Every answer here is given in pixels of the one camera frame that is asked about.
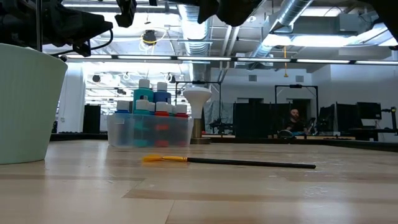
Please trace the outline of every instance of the paintbrush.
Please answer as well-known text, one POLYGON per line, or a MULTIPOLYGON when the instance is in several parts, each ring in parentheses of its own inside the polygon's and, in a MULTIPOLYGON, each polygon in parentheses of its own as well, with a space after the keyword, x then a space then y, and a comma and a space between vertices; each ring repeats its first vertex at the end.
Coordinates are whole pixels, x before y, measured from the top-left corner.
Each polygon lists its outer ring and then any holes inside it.
POLYGON ((281 162, 259 162, 259 161, 237 161, 229 159, 204 159, 204 158, 191 158, 181 156, 160 156, 148 155, 142 158, 144 162, 155 161, 179 161, 179 162, 196 162, 204 164, 224 164, 224 165, 240 165, 240 166, 264 166, 264 167, 286 167, 286 168, 303 168, 315 169, 316 165, 313 164, 291 164, 281 162))

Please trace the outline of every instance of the person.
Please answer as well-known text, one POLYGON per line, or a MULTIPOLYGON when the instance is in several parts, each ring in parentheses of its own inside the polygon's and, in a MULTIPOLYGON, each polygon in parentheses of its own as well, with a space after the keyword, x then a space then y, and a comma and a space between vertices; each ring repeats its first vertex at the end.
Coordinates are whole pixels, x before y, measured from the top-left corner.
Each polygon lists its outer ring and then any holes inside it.
POLYGON ((307 127, 300 120, 299 111, 297 109, 292 109, 290 111, 290 119, 286 125, 286 130, 288 130, 292 133, 304 132, 305 134, 308 134, 307 127))

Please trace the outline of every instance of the white lamp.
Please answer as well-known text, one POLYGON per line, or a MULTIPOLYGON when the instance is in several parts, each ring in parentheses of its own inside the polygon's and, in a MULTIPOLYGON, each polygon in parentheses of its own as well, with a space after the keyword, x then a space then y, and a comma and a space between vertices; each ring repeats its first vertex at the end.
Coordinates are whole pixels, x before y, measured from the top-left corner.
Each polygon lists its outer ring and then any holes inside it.
POLYGON ((210 140, 201 137, 201 111, 205 102, 210 99, 211 91, 203 87, 191 87, 184 90, 182 95, 191 104, 193 131, 192 144, 209 144, 210 140))

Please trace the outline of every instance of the ductwork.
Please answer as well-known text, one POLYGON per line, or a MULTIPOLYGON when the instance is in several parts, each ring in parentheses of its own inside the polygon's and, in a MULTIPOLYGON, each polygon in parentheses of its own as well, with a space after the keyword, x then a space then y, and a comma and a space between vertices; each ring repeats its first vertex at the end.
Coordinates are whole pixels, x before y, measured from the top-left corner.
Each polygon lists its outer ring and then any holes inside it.
MULTIPOLYGON (((178 5, 181 15, 181 28, 184 39, 188 40, 205 40, 208 37, 209 23, 208 20, 202 24, 198 24, 199 7, 178 5)), ((185 49, 188 55, 207 56, 209 45, 200 42, 187 42, 185 49)), ((205 63, 192 63, 190 65, 190 76, 192 81, 209 81, 210 65, 205 63)))
MULTIPOLYGON (((281 27, 292 26, 293 23, 300 17, 304 10, 309 7, 313 0, 285 0, 282 3, 280 11, 276 13, 276 17, 267 18, 265 21, 266 35, 261 44, 256 48, 250 57, 266 57, 274 46, 268 45, 266 37, 272 30, 281 27)), ((249 65, 249 70, 253 70, 257 63, 249 65)))

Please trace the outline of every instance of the paintbrush handle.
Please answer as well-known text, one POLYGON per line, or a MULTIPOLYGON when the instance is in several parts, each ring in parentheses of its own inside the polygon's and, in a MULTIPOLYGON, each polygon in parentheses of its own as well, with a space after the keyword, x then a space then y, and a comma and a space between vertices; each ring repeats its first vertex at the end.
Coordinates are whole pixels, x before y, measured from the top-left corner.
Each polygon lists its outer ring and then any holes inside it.
POLYGON ((258 162, 258 161, 237 161, 228 159, 203 159, 203 158, 187 158, 188 162, 205 163, 205 164, 224 164, 224 165, 241 165, 241 166, 266 166, 266 167, 287 167, 287 168, 302 168, 315 169, 313 164, 291 164, 281 162, 258 162))

